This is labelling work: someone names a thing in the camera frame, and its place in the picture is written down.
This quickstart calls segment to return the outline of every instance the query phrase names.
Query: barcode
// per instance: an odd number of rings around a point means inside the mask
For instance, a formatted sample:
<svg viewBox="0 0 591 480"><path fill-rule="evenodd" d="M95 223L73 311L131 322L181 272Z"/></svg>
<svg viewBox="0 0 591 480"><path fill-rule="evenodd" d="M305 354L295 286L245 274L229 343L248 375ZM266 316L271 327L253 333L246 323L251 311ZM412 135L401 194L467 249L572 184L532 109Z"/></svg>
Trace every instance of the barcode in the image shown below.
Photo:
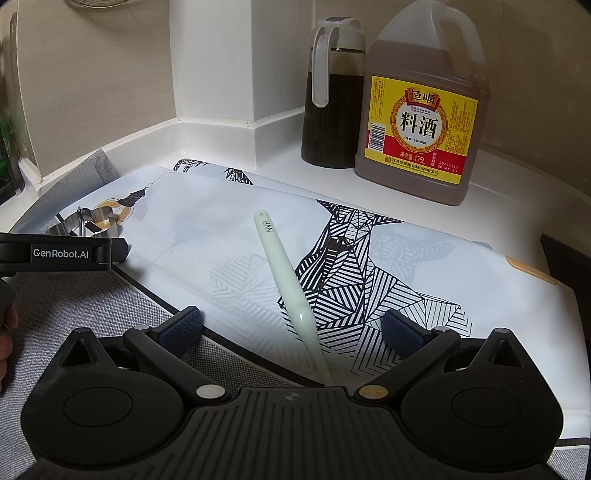
<svg viewBox="0 0 591 480"><path fill-rule="evenodd" d="M369 129L368 147L377 152L384 152L384 138L386 137L386 125L375 124L372 122Z"/></svg>

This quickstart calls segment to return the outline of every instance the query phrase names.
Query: white pillar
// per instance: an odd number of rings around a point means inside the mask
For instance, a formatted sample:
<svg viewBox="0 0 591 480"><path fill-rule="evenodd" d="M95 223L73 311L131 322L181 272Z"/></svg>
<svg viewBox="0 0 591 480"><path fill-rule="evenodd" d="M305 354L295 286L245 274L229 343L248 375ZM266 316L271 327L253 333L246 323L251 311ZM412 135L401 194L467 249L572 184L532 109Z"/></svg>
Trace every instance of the white pillar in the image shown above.
<svg viewBox="0 0 591 480"><path fill-rule="evenodd" d="M265 122L304 105L311 0L170 0L177 115Z"/></svg>

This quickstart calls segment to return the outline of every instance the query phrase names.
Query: yellow label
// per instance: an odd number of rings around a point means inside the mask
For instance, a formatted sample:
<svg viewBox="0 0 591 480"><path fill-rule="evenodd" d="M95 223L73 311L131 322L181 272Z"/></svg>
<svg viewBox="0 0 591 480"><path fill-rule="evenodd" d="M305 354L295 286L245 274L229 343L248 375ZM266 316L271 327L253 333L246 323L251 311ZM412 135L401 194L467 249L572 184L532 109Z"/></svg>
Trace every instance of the yellow label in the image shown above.
<svg viewBox="0 0 591 480"><path fill-rule="evenodd" d="M459 184L477 107L458 93L374 76L365 156Z"/></svg>

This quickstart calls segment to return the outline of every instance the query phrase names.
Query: blue gripper pad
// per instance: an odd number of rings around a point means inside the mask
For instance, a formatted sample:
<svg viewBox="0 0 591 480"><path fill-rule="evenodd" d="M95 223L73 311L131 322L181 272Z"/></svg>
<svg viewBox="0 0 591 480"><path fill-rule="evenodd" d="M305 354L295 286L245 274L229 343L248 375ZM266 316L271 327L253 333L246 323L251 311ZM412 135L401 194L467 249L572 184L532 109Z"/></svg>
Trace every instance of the blue gripper pad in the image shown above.
<svg viewBox="0 0 591 480"><path fill-rule="evenodd" d="M425 346L434 335L397 310L389 310L382 317L382 337L404 360Z"/></svg>
<svg viewBox="0 0 591 480"><path fill-rule="evenodd" d="M203 330L203 315L197 307L187 307L152 330L150 336L170 353L182 357Z"/></svg>

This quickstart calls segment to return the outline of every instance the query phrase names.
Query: jug handle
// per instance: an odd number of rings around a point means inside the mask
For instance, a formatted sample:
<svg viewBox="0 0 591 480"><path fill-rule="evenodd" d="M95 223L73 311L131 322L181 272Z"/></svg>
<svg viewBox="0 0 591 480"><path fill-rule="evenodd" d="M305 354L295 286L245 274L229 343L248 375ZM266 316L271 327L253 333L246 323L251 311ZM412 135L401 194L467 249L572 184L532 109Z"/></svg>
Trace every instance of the jug handle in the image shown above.
<svg viewBox="0 0 591 480"><path fill-rule="evenodd" d="M312 45L312 102L319 108L329 104L329 57L330 49L339 34L339 27L328 33L320 27Z"/></svg>
<svg viewBox="0 0 591 480"><path fill-rule="evenodd" d="M456 8L446 6L445 10L443 11L443 20L447 20L450 23L458 26L460 31L462 32L462 37L464 38L464 43L466 44L466 49L468 52L468 56L472 61L472 72L471 76L475 80L487 81L486 75L486 59L484 56L484 49L482 48L482 43L480 42L480 37L478 35L478 30L476 30L476 26L470 20L464 12L460 12Z"/></svg>

